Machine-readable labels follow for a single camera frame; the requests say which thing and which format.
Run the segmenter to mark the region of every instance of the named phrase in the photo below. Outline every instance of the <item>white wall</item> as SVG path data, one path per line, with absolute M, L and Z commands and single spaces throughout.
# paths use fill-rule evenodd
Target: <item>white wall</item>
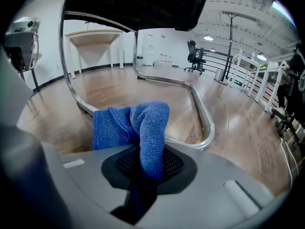
M 59 56 L 58 45 L 58 22 L 62 0 L 28 0 L 24 7 L 16 14 L 15 19 L 23 16 L 37 17 L 41 22 L 39 27 L 39 51 L 42 58 L 37 62 L 35 73 L 38 85 L 51 79 L 63 75 Z M 92 29 L 108 28 L 96 23 L 85 24 L 84 21 L 65 21 L 64 35 L 74 31 L 84 31 Z M 188 47 L 187 41 L 192 38 L 196 40 L 193 32 L 175 31 L 174 29 L 150 29 L 139 32 L 138 53 L 142 53 L 142 42 L 144 33 L 152 33 L 156 39 L 155 57 L 157 60 L 160 53 L 165 53 L 173 57 L 173 64 L 181 67 L 189 65 L 187 62 Z M 132 62 L 134 33 L 124 33 L 124 62 Z M 97 65 L 109 64 L 109 57 L 105 45 L 88 45 L 78 48 L 81 56 L 81 67 L 93 67 Z M 112 44 L 112 62 L 119 62 L 119 39 Z M 76 49 L 71 49 L 74 70 L 78 70 L 78 57 Z M 31 72 L 24 74 L 27 85 L 34 89 L 35 85 Z

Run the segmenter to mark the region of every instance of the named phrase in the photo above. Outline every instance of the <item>black shirt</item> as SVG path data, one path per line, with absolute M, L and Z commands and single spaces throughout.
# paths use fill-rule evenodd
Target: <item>black shirt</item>
M 292 59 L 288 62 L 290 69 L 298 76 L 301 76 L 303 71 L 305 70 L 305 65 L 303 63 L 302 57 L 299 54 L 294 54 Z

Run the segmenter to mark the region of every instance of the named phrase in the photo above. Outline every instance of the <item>white strip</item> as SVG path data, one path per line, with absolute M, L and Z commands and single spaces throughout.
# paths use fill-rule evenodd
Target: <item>white strip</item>
M 252 201 L 252 199 L 249 198 L 249 196 L 234 180 L 225 182 L 224 187 L 227 189 L 231 198 L 241 209 L 246 218 L 249 218 L 259 212 L 259 207 Z
M 65 167 L 66 169 L 68 168 L 71 168 L 71 167 L 74 167 L 74 166 L 80 166 L 80 165 L 83 165 L 85 164 L 85 162 L 82 160 L 82 159 L 77 159 L 77 160 L 74 160 L 74 161 L 71 161 L 71 162 L 67 162 L 67 163 L 64 163 L 63 164 L 63 167 Z

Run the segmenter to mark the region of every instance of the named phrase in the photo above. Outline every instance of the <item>metal trash bin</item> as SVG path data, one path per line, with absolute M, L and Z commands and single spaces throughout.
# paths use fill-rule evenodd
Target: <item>metal trash bin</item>
M 223 70 L 217 70 L 216 75 L 214 77 L 214 80 L 220 82 L 223 76 L 224 76 L 224 71 Z

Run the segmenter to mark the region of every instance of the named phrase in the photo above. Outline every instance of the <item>backpack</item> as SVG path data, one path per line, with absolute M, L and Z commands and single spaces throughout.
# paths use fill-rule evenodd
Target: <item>backpack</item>
M 299 55 L 301 56 L 303 64 L 305 65 L 304 57 L 300 53 L 299 53 Z M 303 73 L 300 76 L 299 91 L 301 92 L 301 94 L 303 96 L 303 103 L 305 104 L 305 70 L 303 71 Z

